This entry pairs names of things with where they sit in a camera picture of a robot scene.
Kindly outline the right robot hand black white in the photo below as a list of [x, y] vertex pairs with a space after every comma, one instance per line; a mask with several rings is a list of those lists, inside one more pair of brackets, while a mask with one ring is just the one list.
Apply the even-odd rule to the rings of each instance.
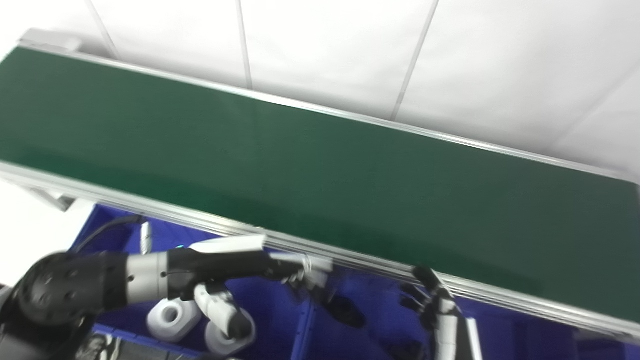
[[403, 283], [400, 305], [415, 312], [430, 333], [430, 360], [482, 360], [482, 347], [475, 319], [464, 316], [461, 307], [436, 271], [415, 266], [412, 276], [421, 284]]

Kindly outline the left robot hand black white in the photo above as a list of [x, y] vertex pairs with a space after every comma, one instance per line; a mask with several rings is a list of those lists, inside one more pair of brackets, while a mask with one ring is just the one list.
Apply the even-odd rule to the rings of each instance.
[[167, 298], [194, 301], [229, 339], [250, 338], [254, 326], [226, 287], [228, 280], [260, 277], [304, 289], [320, 301], [328, 296], [333, 260], [265, 250], [265, 235], [203, 240], [167, 251]]

